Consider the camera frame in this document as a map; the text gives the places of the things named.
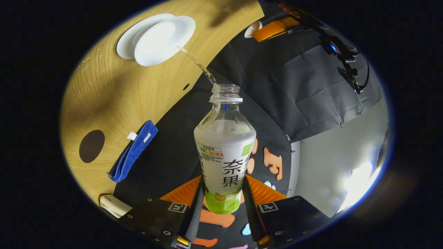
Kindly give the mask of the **clear water bottle white label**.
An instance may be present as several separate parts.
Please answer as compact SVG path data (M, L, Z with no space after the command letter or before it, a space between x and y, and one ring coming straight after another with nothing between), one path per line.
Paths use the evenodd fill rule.
M234 213L250 161L256 130L240 111L240 88L214 84L211 110L193 131L205 184L206 207L215 214Z

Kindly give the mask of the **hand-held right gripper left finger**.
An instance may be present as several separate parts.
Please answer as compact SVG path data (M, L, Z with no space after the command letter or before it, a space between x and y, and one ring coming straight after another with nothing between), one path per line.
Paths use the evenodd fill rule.
M197 237L204 200L204 178L198 176L165 196L147 197L118 219L152 249L189 249Z

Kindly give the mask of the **white toaster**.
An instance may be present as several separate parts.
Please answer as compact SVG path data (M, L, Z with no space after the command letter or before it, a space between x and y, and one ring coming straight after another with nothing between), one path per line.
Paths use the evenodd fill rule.
M117 197L112 194L102 194L99 197L99 205L117 219L126 215L132 209L130 205L117 199Z

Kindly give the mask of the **blue folded towel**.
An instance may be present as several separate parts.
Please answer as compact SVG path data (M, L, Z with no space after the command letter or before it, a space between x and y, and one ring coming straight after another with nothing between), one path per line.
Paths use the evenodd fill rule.
M153 122L147 120L138 132L130 132L127 135L130 142L109 172L109 178L113 182L120 183L128 176L133 164L151 143L157 132L158 129Z

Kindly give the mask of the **dark round coaster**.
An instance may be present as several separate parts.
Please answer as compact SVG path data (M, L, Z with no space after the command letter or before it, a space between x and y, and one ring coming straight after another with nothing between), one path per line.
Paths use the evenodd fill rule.
M93 162L101 153L106 137L101 130L93 130L86 134L79 145L79 156L82 162Z

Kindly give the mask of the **white saucer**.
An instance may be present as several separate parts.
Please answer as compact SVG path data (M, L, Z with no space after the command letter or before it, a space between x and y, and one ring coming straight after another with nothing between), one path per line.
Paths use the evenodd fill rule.
M135 59L135 47L141 36L154 25L173 17L175 17L173 14L161 13L134 24L119 39L116 47L117 54L123 59Z

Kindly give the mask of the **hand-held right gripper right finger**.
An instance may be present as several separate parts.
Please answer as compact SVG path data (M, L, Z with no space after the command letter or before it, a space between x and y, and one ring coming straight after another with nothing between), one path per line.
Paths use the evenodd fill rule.
M328 216L305 198L286 197L251 176L245 176L242 192L258 248L294 248L329 224Z

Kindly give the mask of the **white teacup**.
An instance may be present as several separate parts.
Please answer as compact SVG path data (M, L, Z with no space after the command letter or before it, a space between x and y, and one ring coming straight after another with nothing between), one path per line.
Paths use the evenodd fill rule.
M196 22L190 16L176 16L150 27L138 39L134 55L141 66L155 66L177 54L193 36Z

